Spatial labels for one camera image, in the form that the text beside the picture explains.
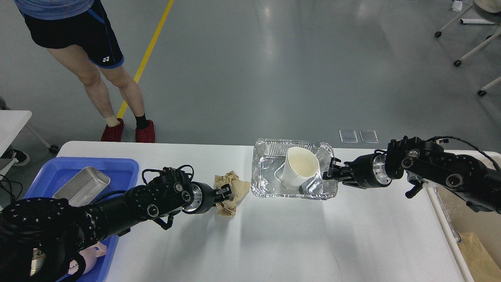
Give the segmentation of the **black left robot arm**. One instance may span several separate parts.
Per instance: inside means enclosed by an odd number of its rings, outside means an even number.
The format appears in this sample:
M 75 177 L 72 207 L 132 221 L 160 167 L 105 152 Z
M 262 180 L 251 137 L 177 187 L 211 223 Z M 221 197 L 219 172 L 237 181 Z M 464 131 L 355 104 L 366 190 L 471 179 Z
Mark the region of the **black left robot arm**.
M 86 267 L 82 250 L 147 220 L 168 230 L 178 213 L 205 213 L 234 197 L 231 184 L 213 189 L 182 166 L 156 173 L 120 196 L 81 207 L 49 197 L 7 205 L 1 211 L 1 281 L 75 282 Z

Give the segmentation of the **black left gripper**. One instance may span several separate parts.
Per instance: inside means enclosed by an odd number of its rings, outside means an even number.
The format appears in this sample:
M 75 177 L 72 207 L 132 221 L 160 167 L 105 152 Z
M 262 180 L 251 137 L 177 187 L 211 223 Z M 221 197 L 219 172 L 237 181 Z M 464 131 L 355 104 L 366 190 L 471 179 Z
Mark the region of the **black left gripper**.
M 230 184 L 224 184 L 219 189 L 213 189 L 205 183 L 192 182 L 193 202 L 183 209 L 186 214 L 206 213 L 211 207 L 227 204 L 233 201 L 234 194 Z

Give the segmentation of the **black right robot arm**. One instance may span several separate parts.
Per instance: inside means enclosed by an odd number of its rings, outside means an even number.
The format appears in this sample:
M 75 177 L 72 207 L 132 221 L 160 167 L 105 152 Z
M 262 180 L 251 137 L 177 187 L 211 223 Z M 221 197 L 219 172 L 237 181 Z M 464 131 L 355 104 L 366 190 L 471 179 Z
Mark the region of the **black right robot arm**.
M 324 180 L 341 181 L 344 185 L 361 189 L 387 187 L 394 179 L 407 174 L 412 189 L 405 193 L 409 199 L 421 191 L 425 184 L 435 183 L 461 198 L 474 212 L 500 213 L 500 165 L 477 146 L 472 148 L 493 164 L 488 168 L 471 155 L 445 152 L 442 143 L 451 136 L 434 136 L 423 140 L 417 136 L 393 139 L 386 150 L 362 155 L 352 162 L 333 157 L 323 173 Z

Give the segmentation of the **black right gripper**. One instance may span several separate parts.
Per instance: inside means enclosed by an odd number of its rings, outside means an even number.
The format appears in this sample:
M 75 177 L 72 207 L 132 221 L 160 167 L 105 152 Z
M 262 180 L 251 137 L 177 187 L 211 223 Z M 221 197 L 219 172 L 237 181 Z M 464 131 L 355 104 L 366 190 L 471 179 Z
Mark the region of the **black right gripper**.
M 386 155 L 380 152 L 360 156 L 352 162 L 332 157 L 322 180 L 335 180 L 360 189 L 388 187 L 392 179 L 387 175 L 385 166 Z

